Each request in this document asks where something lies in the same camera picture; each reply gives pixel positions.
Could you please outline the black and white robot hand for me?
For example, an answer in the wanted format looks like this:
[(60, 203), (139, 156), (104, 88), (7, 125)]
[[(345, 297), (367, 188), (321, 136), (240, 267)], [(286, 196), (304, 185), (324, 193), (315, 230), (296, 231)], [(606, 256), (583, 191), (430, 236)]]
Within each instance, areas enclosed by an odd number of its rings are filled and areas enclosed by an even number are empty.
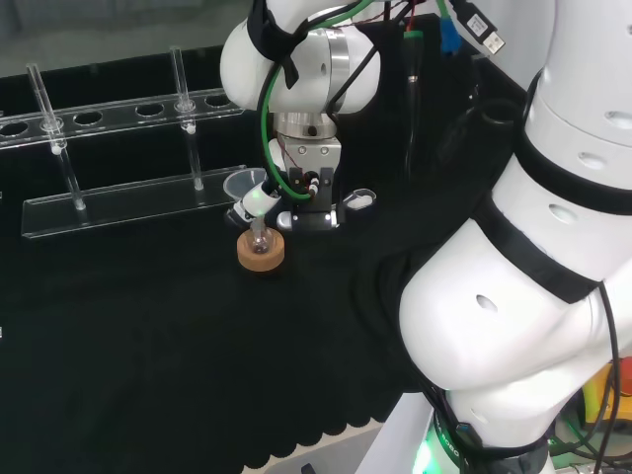
[(227, 221), (240, 229), (261, 220), (281, 232), (333, 230), (341, 223), (334, 197), (335, 173), (342, 145), (336, 138), (306, 140), (280, 135), (270, 142), (279, 174), (298, 194), (310, 192), (303, 202), (292, 202), (262, 168), (247, 168), (231, 174), (223, 184), (234, 199)]

